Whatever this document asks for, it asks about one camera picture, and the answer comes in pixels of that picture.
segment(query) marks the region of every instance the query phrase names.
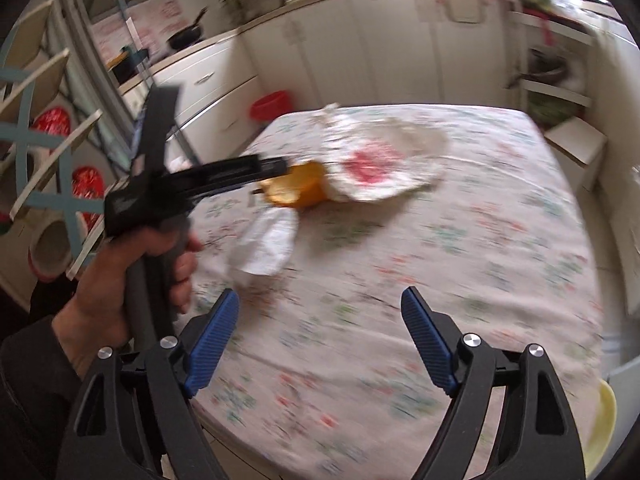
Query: silver screw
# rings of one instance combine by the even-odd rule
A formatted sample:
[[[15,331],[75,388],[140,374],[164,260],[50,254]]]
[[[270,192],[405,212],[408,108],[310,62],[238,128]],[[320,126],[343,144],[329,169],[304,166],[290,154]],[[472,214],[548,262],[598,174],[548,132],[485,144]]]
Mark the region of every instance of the silver screw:
[[[178,344],[178,339],[175,337],[175,335],[168,335],[166,337],[163,337],[160,340],[160,346],[162,348],[173,348]]]
[[[113,355],[113,348],[110,346],[103,346],[98,350],[98,359],[108,359]]]
[[[465,345],[475,348],[476,346],[480,346],[482,339],[480,339],[478,334],[465,334],[462,341],[464,341]]]
[[[533,357],[542,357],[545,354],[545,349],[540,345],[531,345],[529,347],[529,353],[533,355]]]

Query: hand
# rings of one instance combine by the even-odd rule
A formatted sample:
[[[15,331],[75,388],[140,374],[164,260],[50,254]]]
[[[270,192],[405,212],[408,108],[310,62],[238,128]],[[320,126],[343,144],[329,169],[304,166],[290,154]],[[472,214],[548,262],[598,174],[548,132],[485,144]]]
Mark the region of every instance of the hand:
[[[80,378],[84,377],[97,351],[117,348],[130,339],[124,314],[126,270],[144,254],[160,256],[177,241],[176,233],[142,228],[110,240],[89,264],[73,298],[53,319],[53,328],[66,357]],[[175,281],[170,300],[181,313],[191,299],[191,275],[196,269],[195,252],[202,244],[193,235],[186,252],[175,261]]]

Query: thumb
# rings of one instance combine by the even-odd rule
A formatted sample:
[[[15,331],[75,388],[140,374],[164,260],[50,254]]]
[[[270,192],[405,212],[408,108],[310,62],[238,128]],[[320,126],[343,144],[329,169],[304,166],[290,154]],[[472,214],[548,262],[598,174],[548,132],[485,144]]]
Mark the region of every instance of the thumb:
[[[136,229],[107,244],[108,258],[114,270],[125,272],[142,256],[160,256],[169,251],[178,241],[175,231],[161,233],[149,227]]]

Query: tablecloth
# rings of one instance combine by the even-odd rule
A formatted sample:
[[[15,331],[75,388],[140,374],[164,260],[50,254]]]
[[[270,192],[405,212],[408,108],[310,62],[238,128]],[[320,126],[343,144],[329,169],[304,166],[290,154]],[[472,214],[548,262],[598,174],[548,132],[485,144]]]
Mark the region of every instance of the tablecloth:
[[[401,319],[402,290],[415,285],[433,310],[496,348],[541,344],[585,442],[602,312],[580,213],[542,134],[525,114],[499,108],[346,112],[443,129],[441,181],[380,203],[302,212],[287,267],[238,290],[238,327],[196,411],[293,477],[411,478],[449,403]],[[312,112],[280,117],[248,152],[312,158],[318,128]],[[230,285],[222,262],[259,209],[249,192],[203,200],[192,214],[206,248],[187,319]],[[484,469],[500,406],[493,396],[468,476]]]

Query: blue gripper pad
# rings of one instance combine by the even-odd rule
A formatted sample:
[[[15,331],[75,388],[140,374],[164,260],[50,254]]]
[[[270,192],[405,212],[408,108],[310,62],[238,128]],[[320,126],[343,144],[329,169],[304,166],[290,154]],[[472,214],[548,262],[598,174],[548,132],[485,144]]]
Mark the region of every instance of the blue gripper pad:
[[[184,389],[190,399],[199,389],[209,384],[226,343],[236,328],[239,309],[238,295],[225,289],[213,306],[212,316],[190,352],[188,376],[184,381]]]
[[[453,354],[410,288],[402,293],[400,312],[431,381],[451,396],[458,387],[452,369]]]

